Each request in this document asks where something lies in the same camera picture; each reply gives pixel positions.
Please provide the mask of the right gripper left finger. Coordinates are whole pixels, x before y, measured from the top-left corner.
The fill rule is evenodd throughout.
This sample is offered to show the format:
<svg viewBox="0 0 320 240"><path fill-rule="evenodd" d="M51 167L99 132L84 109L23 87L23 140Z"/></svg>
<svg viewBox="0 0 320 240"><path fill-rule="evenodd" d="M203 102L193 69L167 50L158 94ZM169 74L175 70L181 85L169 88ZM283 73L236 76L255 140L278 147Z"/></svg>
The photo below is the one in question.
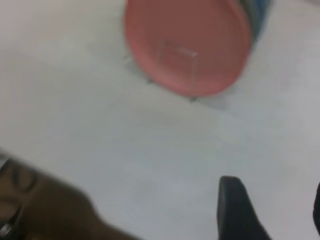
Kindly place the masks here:
<svg viewBox="0 0 320 240"><path fill-rule="evenodd" d="M260 223L245 185L238 177L222 176L217 200L219 240L269 240Z"/></svg>

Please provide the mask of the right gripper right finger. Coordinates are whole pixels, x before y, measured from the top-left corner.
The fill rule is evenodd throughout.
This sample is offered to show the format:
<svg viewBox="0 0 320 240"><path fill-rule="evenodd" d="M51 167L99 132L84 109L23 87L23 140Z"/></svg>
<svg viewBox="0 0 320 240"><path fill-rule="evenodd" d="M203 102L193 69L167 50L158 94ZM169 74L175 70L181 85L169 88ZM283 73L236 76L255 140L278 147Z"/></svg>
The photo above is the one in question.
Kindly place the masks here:
<svg viewBox="0 0 320 240"><path fill-rule="evenodd" d="M312 216L316 229L320 229L320 183L318 184L316 190Z"/></svg>

